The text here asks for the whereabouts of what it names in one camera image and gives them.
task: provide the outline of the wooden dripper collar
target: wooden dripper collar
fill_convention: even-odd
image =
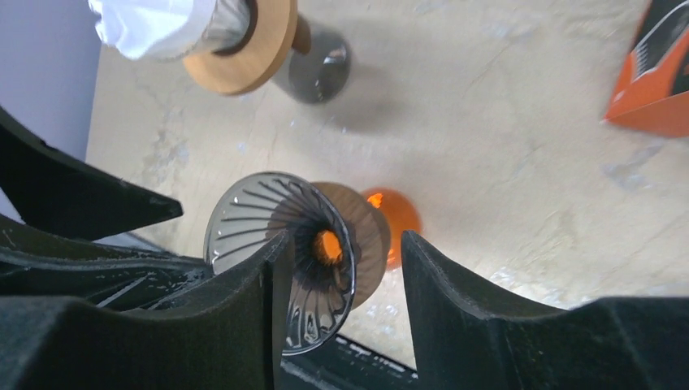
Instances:
[[[251,24],[238,49],[184,58],[184,67],[201,87],[223,95],[248,93],[280,69],[290,49],[310,51],[310,27],[297,12],[297,0],[253,0],[249,7]]]

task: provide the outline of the orange box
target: orange box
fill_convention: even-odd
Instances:
[[[689,0],[652,0],[604,120],[665,137],[689,136]]]

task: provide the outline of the orange glass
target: orange glass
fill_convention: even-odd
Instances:
[[[316,236],[314,241],[314,254],[316,258],[327,266],[342,261],[342,247],[335,233],[324,230]]]
[[[422,233],[421,217],[414,204],[403,194],[390,188],[371,188],[362,193],[363,197],[388,221],[391,243],[388,252],[388,270],[402,265],[402,232],[413,230]]]

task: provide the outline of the beige marble countertop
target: beige marble countertop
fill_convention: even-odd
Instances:
[[[179,199],[140,234],[182,254],[202,255],[230,185],[280,170],[398,189],[433,245],[550,305],[689,294],[689,143],[600,123],[644,4],[303,0],[355,55],[321,107],[272,84],[215,96],[179,63],[103,50],[87,159]],[[401,271],[344,333],[414,364]]]

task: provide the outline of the wooden ring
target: wooden ring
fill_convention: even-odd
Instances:
[[[256,26],[234,54],[192,54],[183,63],[203,88],[241,95],[265,84],[282,66],[297,32],[297,0],[255,0]]]

